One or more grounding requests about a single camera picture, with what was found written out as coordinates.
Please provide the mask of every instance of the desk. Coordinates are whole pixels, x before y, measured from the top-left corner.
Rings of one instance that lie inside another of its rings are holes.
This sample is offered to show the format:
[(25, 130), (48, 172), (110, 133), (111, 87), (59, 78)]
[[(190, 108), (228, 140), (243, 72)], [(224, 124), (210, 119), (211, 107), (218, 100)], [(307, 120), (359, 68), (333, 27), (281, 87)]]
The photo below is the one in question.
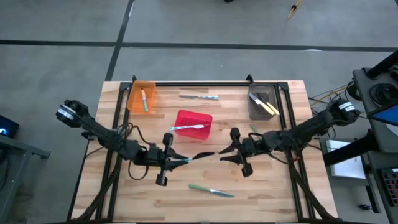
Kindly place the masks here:
[[(95, 119), (107, 128), (112, 127), (120, 82), (105, 82)], [(288, 81), (290, 98), (297, 123), (312, 117), (304, 82)], [(220, 100), (187, 100), (178, 97), (194, 94), (218, 95)], [(146, 141), (162, 145), (163, 134), (174, 125), (180, 109), (207, 113), (213, 116), (210, 137), (206, 141), (186, 138), (174, 133), (173, 148), (184, 156), (194, 156), (202, 151), (220, 152), (231, 143), (229, 131), (238, 127), (242, 136), (251, 132), (250, 124), (259, 132), (281, 129), (279, 117), (270, 121), (251, 121), (247, 106), (248, 88), (244, 86), (157, 87), (158, 103), (151, 115), (129, 115), (129, 121), (141, 128)], [(139, 140), (134, 131), (130, 138)], [(87, 153), (99, 148), (90, 142)], [(285, 159), (282, 153), (275, 156)], [(101, 185), (106, 150), (88, 157), (83, 165), (80, 183), (73, 204), (72, 218), (82, 214), (98, 193)], [(254, 173), (248, 178), (241, 174), (240, 166), (221, 162), (215, 155), (193, 161), (168, 172), (166, 187), (155, 184), (158, 167), (150, 167), (145, 179), (135, 181), (127, 173), (128, 162), (123, 161), (114, 222), (276, 222), (297, 221), (292, 185), (288, 167), (267, 155), (249, 158)], [(336, 216), (336, 208), (318, 149), (304, 150), (305, 165), (310, 187), (322, 205)], [(132, 175), (140, 177), (144, 167), (132, 166)], [(198, 184), (234, 194), (235, 198), (222, 198), (190, 190), (188, 184)], [(304, 214), (307, 214), (303, 193), (300, 192)], [(104, 209), (108, 209), (109, 197)]]

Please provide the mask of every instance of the concrete floor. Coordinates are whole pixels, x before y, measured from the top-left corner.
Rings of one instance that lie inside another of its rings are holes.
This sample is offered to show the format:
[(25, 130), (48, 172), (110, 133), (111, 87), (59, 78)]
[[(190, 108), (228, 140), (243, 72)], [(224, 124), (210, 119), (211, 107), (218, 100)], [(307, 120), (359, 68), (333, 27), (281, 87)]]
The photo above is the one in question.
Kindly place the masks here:
[[(115, 42), (128, 0), (2, 0), (0, 40)], [(125, 42), (398, 47), (394, 0), (308, 0), (291, 21), (295, 0), (136, 0)], [(0, 45), (0, 114), (18, 122), (17, 138), (52, 151), (35, 158), (11, 218), (28, 223), (67, 217), (86, 141), (55, 119), (65, 99), (96, 112), (113, 47)], [(371, 67), (389, 52), (309, 52), (122, 48), (113, 80), (305, 80), (308, 95), (347, 84), (352, 70)], [(337, 137), (362, 137), (365, 119), (337, 128)], [(369, 203), (363, 183), (331, 179), (339, 217), (387, 223), (385, 213), (359, 210)]]

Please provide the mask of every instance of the knife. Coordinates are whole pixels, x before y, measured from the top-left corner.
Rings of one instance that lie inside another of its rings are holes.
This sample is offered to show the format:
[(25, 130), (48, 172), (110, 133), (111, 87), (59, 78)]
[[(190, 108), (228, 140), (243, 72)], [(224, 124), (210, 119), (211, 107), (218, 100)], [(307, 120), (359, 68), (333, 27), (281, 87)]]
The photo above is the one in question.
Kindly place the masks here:
[(262, 106), (271, 116), (275, 116), (275, 112), (271, 110), (265, 103), (260, 101), (256, 96), (253, 95), (253, 93), (249, 93), (249, 96), (254, 102), (256, 102), (258, 105)]
[(207, 100), (218, 100), (218, 96), (187, 96), (187, 95), (180, 95), (181, 98), (186, 99), (207, 99)]
[(207, 126), (209, 126), (209, 124), (198, 124), (198, 125), (190, 125), (190, 126), (171, 127), (171, 128), (169, 128), (169, 131), (179, 130), (179, 129), (187, 129), (187, 128), (200, 129), (200, 128), (205, 128)]
[(142, 102), (144, 102), (145, 112), (148, 112), (147, 96), (145, 95), (145, 91), (143, 89), (141, 89), (141, 95), (142, 95)]
[(208, 189), (207, 187), (202, 187), (202, 186), (195, 185), (195, 184), (190, 184), (189, 188), (195, 189), (195, 190), (202, 190), (202, 191), (209, 192), (211, 194), (215, 194), (215, 195), (218, 195), (221, 197), (235, 197), (234, 195), (231, 195), (226, 192), (222, 192), (222, 191), (215, 190), (215, 189)]
[(261, 95), (261, 93), (257, 93), (257, 96), (259, 96), (259, 98), (260, 98), (263, 102), (266, 102), (266, 105), (267, 105), (269, 108), (271, 108), (271, 110), (272, 110), (273, 112), (275, 112), (275, 114), (276, 114), (277, 116), (280, 115), (279, 111), (278, 111), (270, 102), (268, 102), (267, 99), (264, 98), (264, 97)]

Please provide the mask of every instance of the green-handled knife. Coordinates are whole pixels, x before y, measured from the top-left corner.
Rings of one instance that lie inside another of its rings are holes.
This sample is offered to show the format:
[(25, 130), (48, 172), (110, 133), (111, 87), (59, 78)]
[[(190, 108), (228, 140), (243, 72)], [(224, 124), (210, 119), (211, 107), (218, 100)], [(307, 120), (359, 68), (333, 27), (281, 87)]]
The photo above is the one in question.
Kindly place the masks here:
[(209, 192), (211, 194), (215, 194), (215, 195), (218, 195), (221, 197), (235, 197), (234, 195), (228, 194), (226, 192), (222, 192), (222, 191), (215, 190), (215, 189), (208, 189), (207, 187), (202, 187), (202, 186), (195, 185), (195, 184), (190, 184), (189, 188), (195, 189), (195, 190), (202, 190), (202, 191)]

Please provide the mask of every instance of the orange container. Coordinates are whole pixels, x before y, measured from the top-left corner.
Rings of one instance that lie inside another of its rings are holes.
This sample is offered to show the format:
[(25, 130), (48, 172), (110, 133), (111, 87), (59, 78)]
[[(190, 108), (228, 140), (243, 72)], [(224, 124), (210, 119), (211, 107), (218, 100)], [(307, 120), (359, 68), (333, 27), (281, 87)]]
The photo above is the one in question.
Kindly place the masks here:
[[(147, 98), (148, 112), (145, 112), (141, 89), (144, 90)], [(136, 80), (132, 84), (132, 90), (130, 92), (129, 101), (127, 102), (127, 108), (135, 114), (149, 114), (154, 109), (155, 99), (156, 83)]]

